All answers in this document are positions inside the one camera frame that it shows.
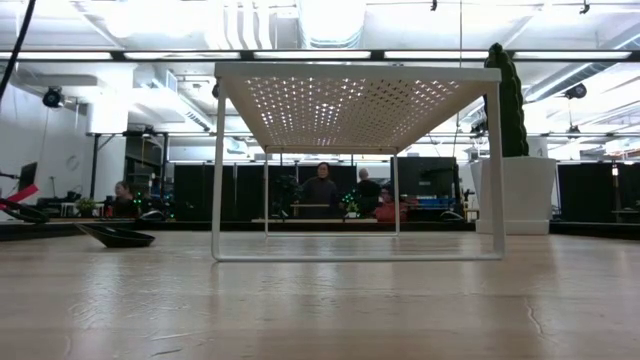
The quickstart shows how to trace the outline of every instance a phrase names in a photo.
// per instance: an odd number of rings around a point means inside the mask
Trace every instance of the man in dark shirt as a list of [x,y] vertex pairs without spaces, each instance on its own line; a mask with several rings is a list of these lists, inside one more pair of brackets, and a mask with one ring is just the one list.
[[302,200],[309,205],[328,205],[328,207],[310,207],[305,209],[304,217],[330,217],[338,204],[338,190],[336,184],[329,180],[329,164],[322,162],[318,165],[318,176],[307,180],[302,185]]
[[358,172],[360,182],[358,183],[358,208],[362,216],[370,216],[378,206],[378,198],[380,197],[380,185],[369,180],[369,172],[367,169],[360,169]]

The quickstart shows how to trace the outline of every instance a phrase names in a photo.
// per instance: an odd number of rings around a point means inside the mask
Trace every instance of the tall cactus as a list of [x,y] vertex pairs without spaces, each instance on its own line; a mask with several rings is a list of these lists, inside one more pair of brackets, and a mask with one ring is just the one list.
[[[502,132],[502,156],[528,156],[527,129],[524,127],[524,110],[522,104],[522,83],[516,67],[502,45],[495,43],[489,49],[489,57],[484,62],[485,68],[500,69],[500,130]],[[487,111],[487,96],[484,96],[484,112]]]

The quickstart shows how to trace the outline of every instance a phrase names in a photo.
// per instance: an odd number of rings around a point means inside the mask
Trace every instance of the potted plant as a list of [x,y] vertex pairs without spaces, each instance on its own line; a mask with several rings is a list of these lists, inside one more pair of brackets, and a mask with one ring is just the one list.
[[350,202],[347,205],[347,218],[349,218],[349,219],[357,218],[359,210],[360,209],[358,209],[358,204],[356,204],[355,201]]
[[[485,68],[500,69],[500,131],[502,133],[502,171],[504,220],[507,234],[542,235],[549,233],[551,191],[555,178],[554,159],[529,156],[527,129],[524,126],[522,83],[516,67],[502,45],[489,49]],[[487,98],[485,96],[485,113]],[[476,231],[491,233],[491,159],[471,165],[471,173],[480,205]]]
[[93,210],[96,208],[96,202],[90,198],[82,198],[76,201],[76,209],[80,213],[80,217],[93,217]]
[[272,194],[274,201],[271,203],[272,213],[286,218],[292,213],[291,204],[300,200],[302,187],[293,175],[280,175],[275,178],[274,185]]

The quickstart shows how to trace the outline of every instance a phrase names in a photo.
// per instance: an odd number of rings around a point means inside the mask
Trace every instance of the white planter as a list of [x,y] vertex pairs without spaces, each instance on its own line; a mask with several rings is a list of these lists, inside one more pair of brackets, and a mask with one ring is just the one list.
[[[471,164],[480,205],[476,232],[492,233],[491,159]],[[537,157],[503,159],[504,220],[507,235],[546,235],[556,160]]]

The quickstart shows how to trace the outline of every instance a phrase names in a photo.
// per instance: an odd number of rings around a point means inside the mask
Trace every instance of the red object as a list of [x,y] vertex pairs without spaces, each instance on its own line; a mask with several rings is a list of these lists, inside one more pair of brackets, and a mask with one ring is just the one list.
[[[26,198],[28,198],[29,196],[35,194],[38,192],[38,187],[35,185],[29,185],[28,187],[22,189],[22,191],[19,191],[16,194],[13,194],[11,196],[9,196],[7,198],[7,200],[18,203]],[[0,205],[0,210],[4,210],[6,206],[4,205]]]
[[[376,220],[378,222],[395,222],[396,208],[394,203],[383,203],[382,206],[376,208]],[[407,206],[400,204],[400,221],[407,221]]]

